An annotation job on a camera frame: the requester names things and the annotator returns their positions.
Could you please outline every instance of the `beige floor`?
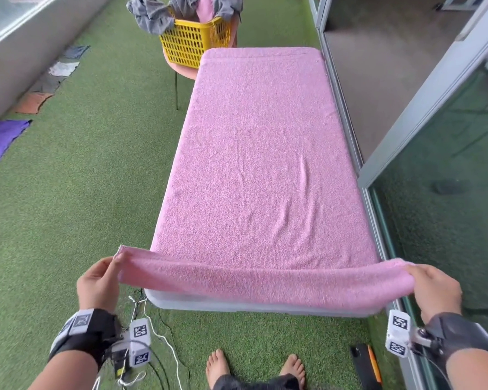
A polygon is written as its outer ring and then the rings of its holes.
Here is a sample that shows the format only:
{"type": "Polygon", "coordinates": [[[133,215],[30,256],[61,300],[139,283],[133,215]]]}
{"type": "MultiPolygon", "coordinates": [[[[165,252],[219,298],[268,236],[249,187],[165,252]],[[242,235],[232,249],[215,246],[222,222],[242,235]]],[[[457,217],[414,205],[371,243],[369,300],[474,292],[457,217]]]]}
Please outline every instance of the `beige floor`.
{"type": "Polygon", "coordinates": [[[332,1],[326,38],[364,161],[470,17],[440,1],[332,1]]]}

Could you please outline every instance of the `yellow laundry basket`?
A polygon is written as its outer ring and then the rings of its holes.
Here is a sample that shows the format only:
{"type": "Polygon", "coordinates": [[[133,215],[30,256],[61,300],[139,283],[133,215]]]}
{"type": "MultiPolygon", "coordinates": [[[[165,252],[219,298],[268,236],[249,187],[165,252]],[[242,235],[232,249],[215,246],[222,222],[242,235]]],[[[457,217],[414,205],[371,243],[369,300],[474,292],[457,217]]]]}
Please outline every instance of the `yellow laundry basket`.
{"type": "Polygon", "coordinates": [[[220,17],[208,23],[176,19],[173,29],[159,38],[170,62],[197,69],[202,54],[211,48],[227,47],[231,34],[231,22],[220,17]]]}

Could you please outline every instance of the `foot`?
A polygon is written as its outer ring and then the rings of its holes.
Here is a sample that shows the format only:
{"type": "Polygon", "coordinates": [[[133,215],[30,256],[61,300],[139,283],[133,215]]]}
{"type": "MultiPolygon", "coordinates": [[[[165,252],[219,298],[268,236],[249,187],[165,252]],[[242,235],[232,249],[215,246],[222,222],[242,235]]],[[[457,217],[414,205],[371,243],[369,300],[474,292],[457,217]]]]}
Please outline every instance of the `foot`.
{"type": "Polygon", "coordinates": [[[213,390],[217,379],[222,375],[229,375],[229,366],[226,357],[224,357],[224,352],[221,349],[217,349],[210,354],[206,362],[206,379],[208,379],[208,385],[211,390],[213,390]]]}
{"type": "Polygon", "coordinates": [[[280,370],[280,376],[287,375],[289,373],[296,376],[300,390],[303,390],[304,386],[306,385],[306,371],[304,369],[304,364],[302,364],[302,361],[297,357],[297,355],[289,355],[286,363],[280,370]]]}

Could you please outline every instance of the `forearm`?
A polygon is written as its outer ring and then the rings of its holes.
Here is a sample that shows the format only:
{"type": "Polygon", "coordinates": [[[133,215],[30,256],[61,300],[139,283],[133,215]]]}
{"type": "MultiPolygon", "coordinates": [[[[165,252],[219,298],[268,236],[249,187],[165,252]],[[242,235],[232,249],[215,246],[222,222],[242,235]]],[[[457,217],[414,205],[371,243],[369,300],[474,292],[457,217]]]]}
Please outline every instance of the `forearm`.
{"type": "Polygon", "coordinates": [[[68,350],[56,354],[28,390],[91,390],[97,374],[90,354],[68,350]]]}
{"type": "Polygon", "coordinates": [[[458,350],[447,361],[447,373],[454,390],[488,390],[488,352],[458,350]]]}

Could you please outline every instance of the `green carpet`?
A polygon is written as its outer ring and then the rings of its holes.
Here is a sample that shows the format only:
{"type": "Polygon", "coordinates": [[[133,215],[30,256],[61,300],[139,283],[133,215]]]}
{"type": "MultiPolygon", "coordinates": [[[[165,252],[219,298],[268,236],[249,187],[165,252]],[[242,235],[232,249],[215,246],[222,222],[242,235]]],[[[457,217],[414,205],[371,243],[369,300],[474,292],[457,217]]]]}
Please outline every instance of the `green carpet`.
{"type": "MultiPolygon", "coordinates": [[[[84,31],[77,43],[91,49],[0,161],[0,389],[26,388],[43,368],[77,309],[84,270],[120,244],[148,248],[152,239],[193,82],[179,77],[176,111],[159,39],[137,27],[125,2],[113,0],[84,31]]],[[[317,46],[311,23],[307,0],[246,0],[239,46],[317,46]]],[[[149,312],[170,335],[157,309],[149,312]]],[[[348,346],[370,340],[365,320],[162,314],[189,367],[184,390],[207,387],[205,362],[217,347],[246,380],[275,375],[294,352],[310,388],[359,388],[348,346]]],[[[174,360],[154,342],[177,389],[174,360]]],[[[137,388],[159,386],[150,372],[137,388]]]]}

